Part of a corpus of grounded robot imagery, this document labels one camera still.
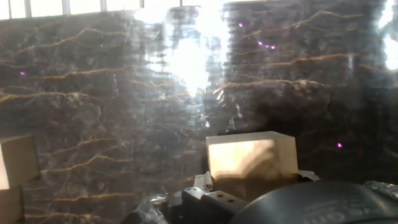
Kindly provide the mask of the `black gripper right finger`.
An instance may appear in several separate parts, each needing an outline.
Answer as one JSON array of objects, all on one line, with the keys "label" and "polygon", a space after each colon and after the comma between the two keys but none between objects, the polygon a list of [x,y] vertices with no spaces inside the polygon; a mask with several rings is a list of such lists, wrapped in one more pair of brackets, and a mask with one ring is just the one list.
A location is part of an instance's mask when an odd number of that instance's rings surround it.
[{"label": "black gripper right finger", "polygon": [[317,176],[314,172],[309,171],[309,170],[299,170],[298,174],[300,176],[301,182],[304,182],[304,181],[316,182],[316,181],[321,180],[321,178],[319,176]]}]

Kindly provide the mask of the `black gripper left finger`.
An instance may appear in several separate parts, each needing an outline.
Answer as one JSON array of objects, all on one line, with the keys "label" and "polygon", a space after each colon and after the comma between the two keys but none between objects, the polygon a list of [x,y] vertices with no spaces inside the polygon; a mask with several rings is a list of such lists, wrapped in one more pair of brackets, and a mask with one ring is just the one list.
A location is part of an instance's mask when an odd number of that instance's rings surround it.
[{"label": "black gripper left finger", "polygon": [[227,224],[247,202],[220,190],[213,190],[209,172],[195,176],[192,187],[169,199],[170,224]]}]

